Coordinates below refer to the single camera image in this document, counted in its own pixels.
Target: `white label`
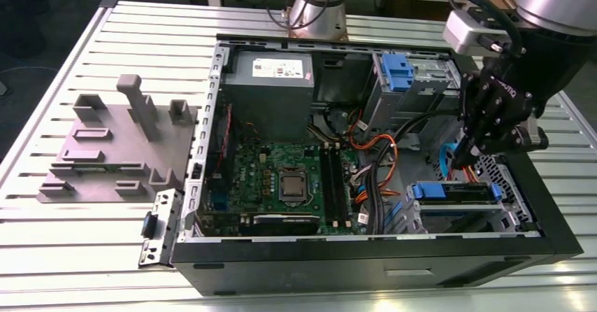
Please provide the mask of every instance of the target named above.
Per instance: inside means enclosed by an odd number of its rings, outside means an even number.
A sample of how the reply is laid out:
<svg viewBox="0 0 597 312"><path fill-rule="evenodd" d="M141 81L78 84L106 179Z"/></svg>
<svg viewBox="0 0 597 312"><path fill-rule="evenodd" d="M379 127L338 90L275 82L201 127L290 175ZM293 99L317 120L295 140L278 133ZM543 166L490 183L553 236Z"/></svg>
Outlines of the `white label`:
<svg viewBox="0 0 597 312"><path fill-rule="evenodd" d="M366 131L366 127L367 127L367 125L366 125L366 123L363 123L361 120L355 121L355 126L357 126L358 128L361 128L362 131Z"/></svg>
<svg viewBox="0 0 597 312"><path fill-rule="evenodd" d="M358 213L358 217L355 219L357 223L362 223L363 225L366 225L366 223L369 222L369 215L363 214L363 213Z"/></svg>
<svg viewBox="0 0 597 312"><path fill-rule="evenodd" d="M291 59L254 59L253 77L301 79L303 77L302 61Z"/></svg>

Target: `power supply label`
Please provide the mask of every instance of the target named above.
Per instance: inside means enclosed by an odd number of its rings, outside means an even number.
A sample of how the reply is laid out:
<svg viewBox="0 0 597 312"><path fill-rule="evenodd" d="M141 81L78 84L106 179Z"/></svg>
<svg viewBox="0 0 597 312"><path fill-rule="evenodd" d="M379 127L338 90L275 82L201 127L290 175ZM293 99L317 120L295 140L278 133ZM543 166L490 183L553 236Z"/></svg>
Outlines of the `power supply label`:
<svg viewBox="0 0 597 312"><path fill-rule="evenodd" d="M301 79L302 61L294 59L254 59L253 77Z"/></svg>

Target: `floor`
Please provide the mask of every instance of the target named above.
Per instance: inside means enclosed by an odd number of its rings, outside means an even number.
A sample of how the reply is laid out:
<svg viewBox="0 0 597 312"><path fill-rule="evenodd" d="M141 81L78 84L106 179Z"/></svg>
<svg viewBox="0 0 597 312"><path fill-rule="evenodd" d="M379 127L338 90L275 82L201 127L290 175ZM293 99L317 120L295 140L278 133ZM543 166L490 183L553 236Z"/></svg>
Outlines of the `floor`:
<svg viewBox="0 0 597 312"><path fill-rule="evenodd" d="M4 157L10 144L18 135L29 114L38 99L52 82L54 70L69 54L86 23L97 9L101 0L49 0L50 10L36 17L46 39L45 50L28 59L16 59L0 52L0 81L9 89L9 94L0 97L0 159ZM189 0L129 0L161 3L188 4ZM206 0L192 0L197 4L205 4ZM285 0L224 0L225 6L273 9L283 6ZM357 15L387 14L378 8L378 0L346 1L346 12ZM30 69L14 67L33 66ZM566 89L573 102L585 115L590 125L597 127L597 90L594 82L597 77L597 57L590 61L569 88Z"/></svg>

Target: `slotted aluminum table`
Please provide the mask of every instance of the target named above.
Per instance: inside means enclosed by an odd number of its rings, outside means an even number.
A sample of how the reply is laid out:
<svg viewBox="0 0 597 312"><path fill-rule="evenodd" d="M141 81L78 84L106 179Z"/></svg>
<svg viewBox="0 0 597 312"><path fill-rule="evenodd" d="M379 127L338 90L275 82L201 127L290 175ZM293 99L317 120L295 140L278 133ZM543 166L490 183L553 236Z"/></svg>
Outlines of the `slotted aluminum table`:
<svg viewBox="0 0 597 312"><path fill-rule="evenodd" d="M439 22L347 18L351 41L446 46ZM150 204L40 204L36 200L81 93L124 104L117 76L136 73L156 105L201 106L216 34L283 36L262 10L118 2L98 8L0 166L0 306L177 311L597 310L597 139L559 94L539 124L551 146L531 153L585 253L466 290L202 299L172 270L137 270Z"/></svg>

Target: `blue plastic latch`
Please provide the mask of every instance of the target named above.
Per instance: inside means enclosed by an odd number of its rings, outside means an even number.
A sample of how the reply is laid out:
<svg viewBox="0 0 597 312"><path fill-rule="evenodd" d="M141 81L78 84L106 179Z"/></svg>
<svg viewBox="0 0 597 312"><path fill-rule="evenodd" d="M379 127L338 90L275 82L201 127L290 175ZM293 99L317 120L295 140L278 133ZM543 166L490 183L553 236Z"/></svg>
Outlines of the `blue plastic latch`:
<svg viewBox="0 0 597 312"><path fill-rule="evenodd" d="M495 183L493 183L490 185L490 187L491 187L493 198L495 199L495 202L499 202L503 199L502 188Z"/></svg>
<svg viewBox="0 0 597 312"><path fill-rule="evenodd" d="M443 186L439 183L418 183L425 198L445 198Z"/></svg>
<svg viewBox="0 0 597 312"><path fill-rule="evenodd" d="M414 184L411 186L411 193L414 195L414 199L422 198L422 190L421 190L421 187L417 184Z"/></svg>
<svg viewBox="0 0 597 312"><path fill-rule="evenodd" d="M381 61L391 92L405 92L414 82L414 67L403 55L381 55Z"/></svg>

